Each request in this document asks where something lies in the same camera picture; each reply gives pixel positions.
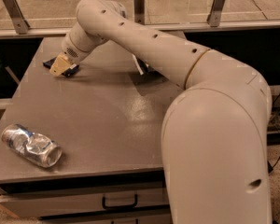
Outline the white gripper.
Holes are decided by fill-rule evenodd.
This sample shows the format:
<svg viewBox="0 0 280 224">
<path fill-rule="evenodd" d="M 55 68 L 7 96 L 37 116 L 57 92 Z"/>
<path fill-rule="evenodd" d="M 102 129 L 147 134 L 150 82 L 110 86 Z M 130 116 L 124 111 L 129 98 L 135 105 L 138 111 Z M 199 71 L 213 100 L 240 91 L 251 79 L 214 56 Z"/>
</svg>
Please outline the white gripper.
<svg viewBox="0 0 280 224">
<path fill-rule="evenodd" d="M 74 45 L 69 35 L 66 35 L 63 39 L 62 50 L 64 54 L 60 53 L 56 57 L 49 70 L 49 72 L 55 77 L 68 70 L 72 66 L 72 63 L 80 63 L 88 56 L 87 52 L 78 49 Z"/>
</svg>

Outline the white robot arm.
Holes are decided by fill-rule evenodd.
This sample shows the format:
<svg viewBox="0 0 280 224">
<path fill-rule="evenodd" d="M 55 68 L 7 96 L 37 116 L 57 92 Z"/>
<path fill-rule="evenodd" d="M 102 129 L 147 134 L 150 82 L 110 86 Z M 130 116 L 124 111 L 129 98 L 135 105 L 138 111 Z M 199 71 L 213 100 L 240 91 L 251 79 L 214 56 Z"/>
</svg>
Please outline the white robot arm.
<svg viewBox="0 0 280 224">
<path fill-rule="evenodd" d="M 271 90 L 253 67 L 81 0 L 61 59 L 80 63 L 111 40 L 179 86 L 166 111 L 161 156 L 174 224 L 273 224 L 267 164 Z"/>
</svg>

